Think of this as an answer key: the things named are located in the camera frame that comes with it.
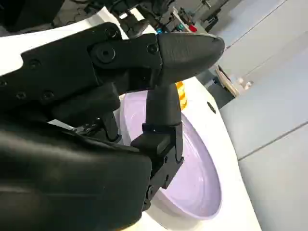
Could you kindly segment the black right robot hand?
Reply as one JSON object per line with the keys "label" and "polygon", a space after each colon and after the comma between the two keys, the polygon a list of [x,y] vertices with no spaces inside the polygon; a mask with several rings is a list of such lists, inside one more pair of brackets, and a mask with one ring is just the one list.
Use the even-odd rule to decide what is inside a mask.
{"label": "black right robot hand", "polygon": [[210,68],[211,34],[123,39],[106,22],[22,53],[0,77],[0,228],[132,226],[183,164],[176,83]]}

